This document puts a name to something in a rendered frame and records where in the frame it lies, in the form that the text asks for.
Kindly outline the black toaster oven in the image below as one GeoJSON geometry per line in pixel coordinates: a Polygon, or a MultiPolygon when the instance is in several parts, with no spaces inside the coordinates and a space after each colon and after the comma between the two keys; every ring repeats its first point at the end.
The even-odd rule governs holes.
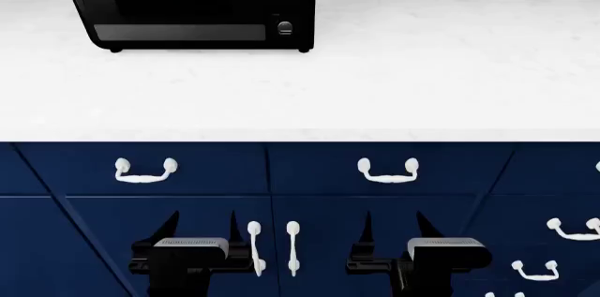
{"type": "MultiPolygon", "coordinates": [[[[73,4],[82,21],[79,10],[74,0],[73,4]]],[[[115,43],[109,47],[101,47],[88,35],[82,21],[85,32],[92,43],[101,49],[123,49],[124,50],[164,50],[164,49],[223,49],[223,50],[296,50],[313,49],[315,38],[315,12],[316,0],[265,0],[266,7],[270,13],[267,21],[267,39],[263,42],[174,42],[155,45],[150,42],[140,42],[136,46],[127,46],[125,43],[115,43]],[[278,35],[278,23],[287,21],[293,24],[293,35],[282,37],[278,35]]]]}

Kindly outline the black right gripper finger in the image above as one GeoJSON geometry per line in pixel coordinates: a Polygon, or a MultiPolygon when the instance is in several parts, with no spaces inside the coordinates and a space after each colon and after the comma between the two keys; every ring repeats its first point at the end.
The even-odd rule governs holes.
{"type": "Polygon", "coordinates": [[[365,219],[365,226],[364,226],[362,234],[359,238],[359,243],[374,243],[373,234],[372,234],[372,218],[371,218],[370,212],[367,212],[367,216],[365,219]]]}
{"type": "Polygon", "coordinates": [[[416,212],[416,220],[422,238],[443,238],[444,235],[421,212],[416,212]]]}

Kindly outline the navy blue drawer front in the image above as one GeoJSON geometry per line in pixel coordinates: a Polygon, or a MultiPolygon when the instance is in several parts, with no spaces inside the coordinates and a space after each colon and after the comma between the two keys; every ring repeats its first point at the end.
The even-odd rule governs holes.
{"type": "Polygon", "coordinates": [[[595,234],[586,222],[600,218],[600,195],[493,195],[474,218],[468,234],[504,254],[509,262],[541,264],[556,260],[596,262],[600,240],[565,240],[547,222],[558,217],[566,234],[595,234]]]}
{"type": "Polygon", "coordinates": [[[287,195],[458,195],[494,184],[514,145],[502,142],[274,142],[267,145],[271,189],[287,195]],[[416,181],[368,181],[357,161],[368,158],[371,175],[410,175],[416,181]]]}
{"type": "Polygon", "coordinates": [[[53,192],[64,195],[247,195],[267,192],[263,147],[252,142],[19,142],[17,149],[53,192]],[[161,175],[166,158],[178,163],[166,181],[116,181],[115,161],[127,175],[161,175]]]}
{"type": "Polygon", "coordinates": [[[600,194],[600,142],[518,144],[495,195],[600,194]]]}

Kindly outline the navy blue cabinet door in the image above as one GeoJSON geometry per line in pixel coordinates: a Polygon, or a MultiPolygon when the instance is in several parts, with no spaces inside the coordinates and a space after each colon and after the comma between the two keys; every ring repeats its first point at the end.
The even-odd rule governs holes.
{"type": "Polygon", "coordinates": [[[266,197],[70,197],[67,199],[92,232],[134,297],[147,297],[149,279],[128,270],[132,243],[153,234],[173,212],[178,211],[176,237],[230,236],[231,212],[248,243],[248,223],[258,221],[260,257],[266,262],[262,276],[216,274],[208,297],[278,297],[278,266],[269,198],[266,197]]]}
{"type": "Polygon", "coordinates": [[[445,236],[458,234],[473,198],[455,197],[275,197],[280,297],[391,297],[385,274],[348,275],[346,259],[371,213],[377,258],[400,257],[420,236],[421,212],[445,236]],[[296,252],[300,269],[288,268],[289,221],[300,225],[296,252]]]}

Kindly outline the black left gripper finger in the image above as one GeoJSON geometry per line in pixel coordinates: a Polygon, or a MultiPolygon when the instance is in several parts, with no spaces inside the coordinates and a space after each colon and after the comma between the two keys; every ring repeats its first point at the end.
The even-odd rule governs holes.
{"type": "Polygon", "coordinates": [[[150,237],[148,237],[149,242],[159,242],[165,238],[174,237],[179,220],[179,212],[175,211],[173,214],[165,221],[165,223],[160,226],[157,231],[155,231],[150,237]]]}
{"type": "Polygon", "coordinates": [[[238,229],[238,223],[236,220],[235,211],[231,212],[229,241],[230,242],[240,242],[241,241],[241,234],[238,229]]]}

